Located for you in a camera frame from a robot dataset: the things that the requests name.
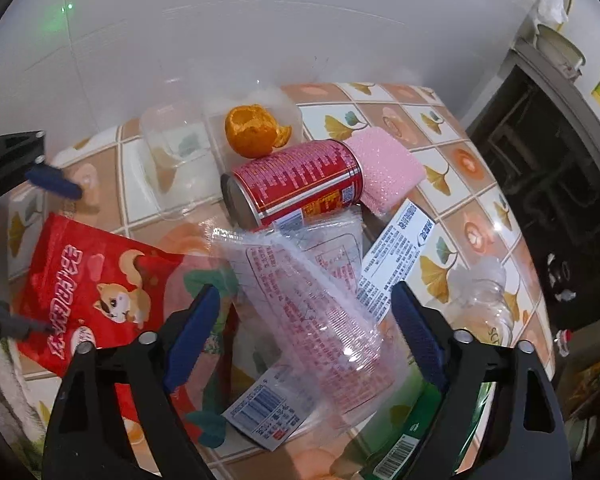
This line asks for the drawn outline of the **red dog snack bag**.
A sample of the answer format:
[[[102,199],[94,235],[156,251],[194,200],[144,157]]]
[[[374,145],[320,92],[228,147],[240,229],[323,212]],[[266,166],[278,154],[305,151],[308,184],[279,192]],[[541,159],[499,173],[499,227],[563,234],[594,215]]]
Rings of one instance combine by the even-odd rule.
[[[36,244],[18,310],[50,328],[20,342],[20,351],[61,377],[76,346],[123,346],[158,330],[190,306],[204,286],[220,295],[220,310],[194,369],[172,400],[193,441],[217,448],[226,436],[216,366],[237,282],[196,226],[179,226],[166,250],[51,214]]]

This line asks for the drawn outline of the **metal bowl on counter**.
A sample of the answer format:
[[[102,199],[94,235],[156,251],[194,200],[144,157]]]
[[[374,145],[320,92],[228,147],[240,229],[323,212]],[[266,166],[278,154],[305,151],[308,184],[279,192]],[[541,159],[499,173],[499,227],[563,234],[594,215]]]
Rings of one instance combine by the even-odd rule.
[[[543,24],[536,29],[535,47],[566,75],[571,77],[585,66],[584,54],[570,40]]]

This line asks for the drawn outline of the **white blue carton box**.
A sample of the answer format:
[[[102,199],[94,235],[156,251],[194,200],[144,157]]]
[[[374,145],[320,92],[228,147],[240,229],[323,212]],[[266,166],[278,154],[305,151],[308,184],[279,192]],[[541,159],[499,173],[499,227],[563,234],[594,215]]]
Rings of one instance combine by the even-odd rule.
[[[391,289],[408,278],[433,230],[434,222],[406,200],[366,252],[356,298],[377,324],[390,310]]]

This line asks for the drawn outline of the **orange peel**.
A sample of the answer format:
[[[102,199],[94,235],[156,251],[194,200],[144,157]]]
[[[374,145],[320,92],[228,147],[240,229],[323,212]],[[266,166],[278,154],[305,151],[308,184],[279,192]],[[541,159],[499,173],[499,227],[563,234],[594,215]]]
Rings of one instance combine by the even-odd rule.
[[[285,146],[291,126],[279,125],[275,117],[259,104],[232,108],[225,117],[224,130],[228,145],[245,158],[260,158]]]

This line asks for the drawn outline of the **clear printed plastic wrapper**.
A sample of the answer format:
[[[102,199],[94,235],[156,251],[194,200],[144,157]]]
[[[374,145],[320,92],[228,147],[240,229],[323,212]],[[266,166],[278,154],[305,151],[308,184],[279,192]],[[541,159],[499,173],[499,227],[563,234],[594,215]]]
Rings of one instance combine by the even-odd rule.
[[[362,214],[325,214],[299,229],[216,229],[212,240],[240,292],[270,331],[302,387],[349,427],[400,386],[401,352],[358,300]]]

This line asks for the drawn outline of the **grey kitchen counter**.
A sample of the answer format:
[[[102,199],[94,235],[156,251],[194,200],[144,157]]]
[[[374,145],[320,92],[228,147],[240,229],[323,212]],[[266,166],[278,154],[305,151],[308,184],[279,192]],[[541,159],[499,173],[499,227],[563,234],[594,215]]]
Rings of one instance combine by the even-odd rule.
[[[600,172],[600,118],[578,88],[528,41],[517,39],[498,69],[465,113],[460,123],[473,136],[494,102],[496,92],[515,69],[521,70],[550,99],[577,133]]]

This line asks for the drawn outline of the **clear crumpled plastic bottle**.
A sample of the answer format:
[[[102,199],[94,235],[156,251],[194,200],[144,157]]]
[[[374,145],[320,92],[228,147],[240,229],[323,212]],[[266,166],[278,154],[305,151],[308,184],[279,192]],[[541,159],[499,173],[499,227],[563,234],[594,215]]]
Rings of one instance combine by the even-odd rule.
[[[506,272],[498,258],[482,257],[472,268],[448,273],[448,301],[431,299],[454,330],[467,330],[478,341],[509,347],[514,320],[505,300]]]

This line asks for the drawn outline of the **red beverage can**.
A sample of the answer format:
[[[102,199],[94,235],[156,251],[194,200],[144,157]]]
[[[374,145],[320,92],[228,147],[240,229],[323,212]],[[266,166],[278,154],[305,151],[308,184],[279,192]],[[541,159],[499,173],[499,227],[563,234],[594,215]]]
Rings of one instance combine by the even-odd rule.
[[[230,218],[244,230],[300,226],[359,202],[363,170],[347,144],[310,141],[230,170],[221,190]]]

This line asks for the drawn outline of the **pink sponge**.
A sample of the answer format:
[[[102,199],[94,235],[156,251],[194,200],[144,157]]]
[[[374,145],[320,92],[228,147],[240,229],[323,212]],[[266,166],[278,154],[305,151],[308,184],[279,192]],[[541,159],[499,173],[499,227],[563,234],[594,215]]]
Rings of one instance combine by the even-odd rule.
[[[377,217],[400,206],[426,178],[424,165],[383,128],[362,129],[343,143],[362,168],[362,203]]]

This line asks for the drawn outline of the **clear plastic container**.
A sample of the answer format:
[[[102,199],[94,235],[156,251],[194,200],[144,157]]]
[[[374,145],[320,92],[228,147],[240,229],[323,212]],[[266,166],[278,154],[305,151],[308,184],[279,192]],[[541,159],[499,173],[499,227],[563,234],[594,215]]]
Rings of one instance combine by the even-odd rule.
[[[140,116],[140,161],[163,217],[175,219],[221,198],[220,170],[201,112],[176,101]]]

